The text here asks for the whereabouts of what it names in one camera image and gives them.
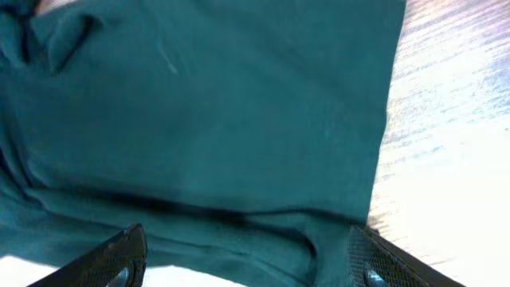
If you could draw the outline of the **black t-shirt with logo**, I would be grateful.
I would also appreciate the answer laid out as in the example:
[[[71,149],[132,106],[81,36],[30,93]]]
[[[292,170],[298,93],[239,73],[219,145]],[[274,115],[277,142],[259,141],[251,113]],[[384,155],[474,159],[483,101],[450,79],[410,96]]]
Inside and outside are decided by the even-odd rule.
[[[134,223],[150,265],[344,286],[406,4],[1,4],[1,250],[61,266]]]

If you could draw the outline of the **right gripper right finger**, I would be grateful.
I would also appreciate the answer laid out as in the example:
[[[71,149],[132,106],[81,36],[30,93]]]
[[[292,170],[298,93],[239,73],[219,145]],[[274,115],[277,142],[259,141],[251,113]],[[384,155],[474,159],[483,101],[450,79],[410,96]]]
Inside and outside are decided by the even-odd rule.
[[[369,227],[351,228],[347,286],[464,287],[381,237]]]

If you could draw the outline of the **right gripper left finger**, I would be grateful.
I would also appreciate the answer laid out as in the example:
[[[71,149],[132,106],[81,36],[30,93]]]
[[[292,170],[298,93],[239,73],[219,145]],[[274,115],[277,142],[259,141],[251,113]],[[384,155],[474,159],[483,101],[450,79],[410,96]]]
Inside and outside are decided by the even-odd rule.
[[[147,267],[143,226],[129,226],[29,287],[141,287]]]

